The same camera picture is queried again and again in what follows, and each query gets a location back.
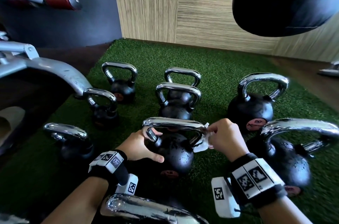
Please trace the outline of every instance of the hand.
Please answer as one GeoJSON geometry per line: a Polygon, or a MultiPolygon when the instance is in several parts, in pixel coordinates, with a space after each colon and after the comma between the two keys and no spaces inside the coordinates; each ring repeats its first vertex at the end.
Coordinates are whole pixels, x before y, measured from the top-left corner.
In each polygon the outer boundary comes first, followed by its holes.
{"type": "Polygon", "coordinates": [[[207,130],[214,132],[209,138],[209,144],[225,154],[231,162],[249,153],[238,125],[229,119],[221,119],[210,125],[207,130]]]}
{"type": "MultiPolygon", "coordinates": [[[[155,135],[162,135],[161,132],[153,129],[155,135]]],[[[143,158],[150,158],[155,162],[164,162],[164,157],[162,155],[151,152],[145,146],[145,137],[142,134],[142,131],[139,130],[136,133],[130,134],[130,136],[122,142],[116,149],[123,151],[128,160],[137,161],[143,158]]]]}

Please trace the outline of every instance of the left hand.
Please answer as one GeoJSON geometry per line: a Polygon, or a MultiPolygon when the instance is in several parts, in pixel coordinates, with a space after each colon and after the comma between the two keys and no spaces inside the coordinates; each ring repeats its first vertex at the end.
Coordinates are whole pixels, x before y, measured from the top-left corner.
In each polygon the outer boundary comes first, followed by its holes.
{"type": "MultiPolygon", "coordinates": [[[[162,135],[161,132],[156,131],[154,128],[153,132],[155,135],[162,135]]],[[[147,149],[145,146],[145,137],[141,130],[130,134],[130,136],[116,149],[123,151],[126,154],[127,159],[131,161],[149,158],[155,162],[162,163],[165,160],[162,155],[153,153],[147,149]]]]}

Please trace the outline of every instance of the white cloth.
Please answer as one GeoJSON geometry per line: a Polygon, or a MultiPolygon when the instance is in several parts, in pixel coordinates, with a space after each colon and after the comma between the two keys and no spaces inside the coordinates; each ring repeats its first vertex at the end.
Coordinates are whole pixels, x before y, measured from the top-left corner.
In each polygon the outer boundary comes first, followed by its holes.
{"type": "Polygon", "coordinates": [[[197,146],[193,148],[193,152],[202,152],[207,149],[213,149],[213,146],[209,144],[209,137],[213,135],[214,132],[208,132],[206,135],[202,135],[200,140],[196,143],[197,146]]]}

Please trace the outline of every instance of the red handle grip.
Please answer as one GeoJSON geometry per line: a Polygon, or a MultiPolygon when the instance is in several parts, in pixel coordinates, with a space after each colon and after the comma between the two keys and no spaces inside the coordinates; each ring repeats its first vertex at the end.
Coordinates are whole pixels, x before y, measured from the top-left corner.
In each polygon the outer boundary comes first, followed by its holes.
{"type": "Polygon", "coordinates": [[[79,0],[44,0],[44,2],[55,9],[80,10],[82,8],[79,0]]]}

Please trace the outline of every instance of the right hand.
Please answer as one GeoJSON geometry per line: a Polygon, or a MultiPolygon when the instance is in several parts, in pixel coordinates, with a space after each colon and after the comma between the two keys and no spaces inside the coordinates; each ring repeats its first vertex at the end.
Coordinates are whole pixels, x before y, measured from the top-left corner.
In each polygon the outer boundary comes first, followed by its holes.
{"type": "Polygon", "coordinates": [[[209,144],[217,151],[226,155],[231,162],[249,153],[238,125],[229,119],[221,119],[214,122],[207,130],[214,132],[209,138],[209,144]]]}

